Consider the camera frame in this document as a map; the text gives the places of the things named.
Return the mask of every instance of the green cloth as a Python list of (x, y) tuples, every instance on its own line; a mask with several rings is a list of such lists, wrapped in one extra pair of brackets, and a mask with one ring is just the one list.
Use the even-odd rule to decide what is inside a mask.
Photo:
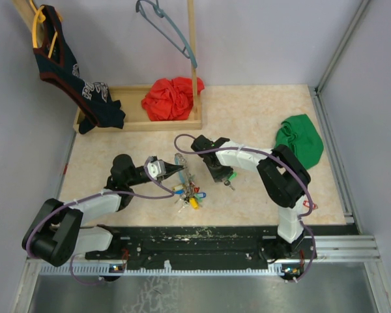
[(323, 141), (307, 114), (288, 117), (277, 131), (275, 147), (288, 146), (308, 170), (320, 161)]

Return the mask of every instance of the red cloth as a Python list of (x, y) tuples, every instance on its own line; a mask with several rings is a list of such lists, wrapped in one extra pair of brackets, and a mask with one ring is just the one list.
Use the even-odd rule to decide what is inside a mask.
[[(197, 94), (203, 89), (203, 81), (197, 78)], [(141, 104), (151, 121), (183, 121), (193, 108), (192, 80), (185, 77), (157, 80)]]

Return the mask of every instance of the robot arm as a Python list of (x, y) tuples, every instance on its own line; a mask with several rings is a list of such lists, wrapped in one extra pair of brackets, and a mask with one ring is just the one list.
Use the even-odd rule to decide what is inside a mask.
[[(158, 160), (155, 156), (148, 163), (149, 175), (157, 181), (167, 179), (182, 169), (182, 166), (168, 164), (163, 160)], [(116, 156), (110, 172), (107, 186), (101, 193), (111, 190), (133, 192), (131, 186), (151, 181), (147, 177), (144, 167), (136, 168), (129, 155)], [(101, 225), (92, 228), (81, 227), (99, 216), (124, 209), (132, 198), (133, 196), (128, 194), (122, 194), (121, 196), (118, 194), (104, 194), (63, 209), (50, 218), (33, 235), (30, 246), (32, 253), (54, 266), (61, 266), (73, 254), (116, 249), (115, 245), (119, 241), (113, 239), (118, 235), (109, 227)], [(46, 216), (62, 205), (64, 203), (56, 199), (45, 201), (23, 238), (23, 249), (26, 250), (27, 240), (34, 228)]]
[(253, 152), (264, 151), (278, 157), (286, 163), (307, 186), (311, 179), (306, 169), (295, 157), (293, 152), (286, 146), (280, 145), (271, 149), (256, 149), (232, 142), (227, 138), (219, 138), (215, 142), (204, 136), (196, 138), (191, 145), (195, 152), (206, 151), (214, 148), (238, 147), (238, 150), (223, 150), (199, 155), (207, 165), (212, 178), (216, 182), (224, 182), (229, 186), (229, 178), (233, 175), (233, 166), (243, 168), (248, 171), (259, 173), (268, 195), (278, 205), (280, 224), (278, 225), (278, 235), (287, 243), (295, 245), (302, 239), (304, 228), (298, 220), (298, 215), (302, 213), (302, 203), (304, 201), (304, 191), (300, 185), (288, 172), (280, 172), (280, 166), (270, 158)]

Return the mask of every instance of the clothes hanger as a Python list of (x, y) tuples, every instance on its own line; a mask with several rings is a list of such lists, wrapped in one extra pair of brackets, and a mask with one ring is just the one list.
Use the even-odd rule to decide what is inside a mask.
[[(45, 15), (42, 13), (42, 10), (44, 9), (44, 5), (40, 6), (39, 9), (36, 10), (36, 13), (35, 13), (35, 17), (33, 18), (33, 26), (32, 26), (32, 45), (34, 48), (38, 48), (38, 39), (36, 37), (36, 29), (37, 29), (37, 25), (38, 25), (38, 22), (39, 23), (43, 23), (45, 21)], [(43, 16), (44, 19), (43, 21), (41, 22), (40, 21), (40, 16)], [(58, 32), (55, 31), (55, 34), (53, 34), (53, 38), (52, 38), (52, 43), (51, 43), (51, 47), (50, 47), (50, 51), (48, 52), (48, 58), (50, 59), (51, 56), (52, 56), (52, 52), (53, 52), (53, 48), (55, 47), (55, 42), (57, 41), (57, 37), (58, 37)]]
[[(33, 12), (37, 12), (37, 6), (36, 6), (36, 4), (35, 4), (35, 2), (33, 1), (33, 0), (29, 0), (29, 4), (31, 5), (31, 8), (32, 8), (32, 10), (33, 10)], [(62, 22), (63, 21), (63, 17), (61, 16), (61, 15), (59, 15), (59, 13), (57, 12), (57, 14), (58, 14), (58, 18), (59, 18), (59, 20)], [(39, 19), (38, 19), (38, 21), (39, 21), (39, 23), (43, 23), (43, 22), (45, 22), (45, 15), (41, 12), (40, 14), (39, 14)]]
[[(174, 28), (175, 32), (178, 34), (178, 36), (182, 40), (182, 43), (184, 44), (184, 48), (181, 48), (178, 44), (176, 44), (167, 34), (165, 34), (158, 26), (156, 26), (150, 19), (148, 19), (148, 17), (146, 16), (145, 10), (143, 9), (143, 6), (141, 4), (142, 1), (152, 5), (152, 8), (154, 9), (155, 14), (159, 18), (165, 18), (171, 24), (172, 28)], [(194, 56), (194, 53), (193, 53), (190, 45), (188, 44), (187, 40), (185, 39), (184, 35), (181, 33), (179, 28), (171, 20), (171, 18), (159, 7), (158, 0), (156, 0), (156, 3), (153, 3), (150, 0), (138, 0), (136, 2), (136, 12), (139, 12), (143, 16), (143, 18), (145, 18), (153, 27), (155, 27), (155, 29), (157, 31), (159, 31), (165, 38), (167, 38), (169, 40), (169, 42), (172, 43), (172, 45), (174, 45), (174, 47), (176, 47), (176, 49), (178, 49), (183, 54), (183, 56), (185, 56), (187, 59), (190, 59), (191, 64), (194, 68), (197, 68), (196, 57)]]

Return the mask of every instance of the wooden tray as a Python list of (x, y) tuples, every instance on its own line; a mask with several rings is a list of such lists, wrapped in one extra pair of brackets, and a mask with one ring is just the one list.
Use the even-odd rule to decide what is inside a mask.
[[(162, 121), (152, 122), (147, 112), (142, 108), (141, 101), (149, 92), (151, 85), (110, 87), (110, 94), (113, 100), (120, 100), (122, 111), (126, 114), (123, 129), (107, 127), (94, 128), (90, 132), (145, 132), (148, 130), (188, 130), (201, 129), (201, 101), (197, 97), (190, 116), (185, 121)], [(77, 110), (74, 120), (74, 130), (78, 132), (80, 123), (84, 120), (84, 114)]]

